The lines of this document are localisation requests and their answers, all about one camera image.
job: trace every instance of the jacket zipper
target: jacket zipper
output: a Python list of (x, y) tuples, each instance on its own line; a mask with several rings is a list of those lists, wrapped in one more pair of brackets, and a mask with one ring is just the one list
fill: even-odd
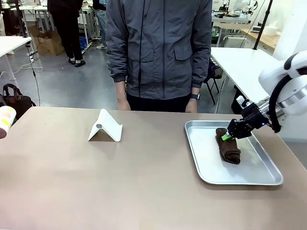
[(163, 97), (164, 99), (165, 96), (165, 0), (163, 0)]

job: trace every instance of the folded brown cloth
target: folded brown cloth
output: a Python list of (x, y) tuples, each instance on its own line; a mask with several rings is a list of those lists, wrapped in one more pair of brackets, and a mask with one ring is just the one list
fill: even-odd
[(222, 136), (227, 133), (225, 128), (216, 129), (216, 141), (220, 148), (221, 157), (225, 162), (232, 164), (240, 164), (240, 153), (241, 150), (238, 149), (236, 145), (236, 139), (231, 139), (228, 141), (223, 141)]

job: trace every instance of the sneaker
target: sneaker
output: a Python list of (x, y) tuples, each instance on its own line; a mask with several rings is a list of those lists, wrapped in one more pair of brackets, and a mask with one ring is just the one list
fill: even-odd
[(72, 61), (71, 59), (68, 59), (68, 62), (71, 63), (72, 65), (76, 64), (76, 61)]
[(75, 67), (80, 67), (80, 66), (84, 66), (85, 65), (85, 61), (81, 60), (81, 63), (76, 63)]
[(97, 46), (96, 49), (107, 49), (107, 46), (101, 44), (100, 46)]

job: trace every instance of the blue jeans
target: blue jeans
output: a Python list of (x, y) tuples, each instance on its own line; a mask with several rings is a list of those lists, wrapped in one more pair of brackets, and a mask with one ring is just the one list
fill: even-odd
[(106, 11), (95, 10), (95, 12), (100, 29), (101, 43), (106, 46)]

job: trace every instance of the tray rim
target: tray rim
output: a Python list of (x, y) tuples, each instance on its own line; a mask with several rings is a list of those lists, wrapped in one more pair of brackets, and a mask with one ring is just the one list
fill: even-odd
[(190, 151), (192, 153), (192, 156), (193, 156), (193, 159), (194, 159), (194, 163), (195, 163), (195, 166), (196, 166), (196, 170), (197, 170), (197, 173), (199, 175), (199, 177), (206, 183), (208, 184), (214, 184), (214, 185), (249, 185), (249, 186), (279, 186), (279, 185), (282, 185), (283, 184), (283, 174), (280, 172), (280, 170), (278, 169), (278, 167), (276, 166), (276, 164), (273, 162), (273, 160), (271, 159), (271, 157), (269, 156), (269, 154), (267, 153), (267, 151), (263, 148), (263, 146), (260, 144), (260, 142), (258, 141), (258, 139), (255, 137), (255, 135), (252, 133), (252, 137), (260, 144), (261, 148), (264, 150), (264, 154), (268, 157), (268, 159), (270, 160), (271, 164), (274, 166), (274, 168), (276, 169), (276, 171), (279, 173), (279, 175), (281, 176), (281, 180), (278, 182), (278, 183), (275, 183), (275, 184), (252, 184), (252, 183), (230, 183), (230, 182), (221, 182), (221, 183), (217, 183), (217, 182), (212, 182), (206, 178), (204, 178), (201, 173), (200, 173), (200, 170), (199, 170), (199, 167), (198, 167), (198, 164), (197, 164), (197, 160), (196, 160), (196, 157), (195, 157), (195, 154), (194, 154), (194, 151), (193, 151), (193, 147), (192, 147), (192, 144), (191, 144), (191, 140), (190, 140), (190, 137), (188, 135), (188, 128), (187, 128), (187, 124), (190, 123), (190, 122), (230, 122), (228, 120), (190, 120), (190, 121), (187, 121), (184, 125), (184, 128), (185, 128), (185, 131), (186, 131), (186, 134), (187, 134), (187, 138), (188, 138), (188, 141), (189, 141), (189, 145), (190, 145)]

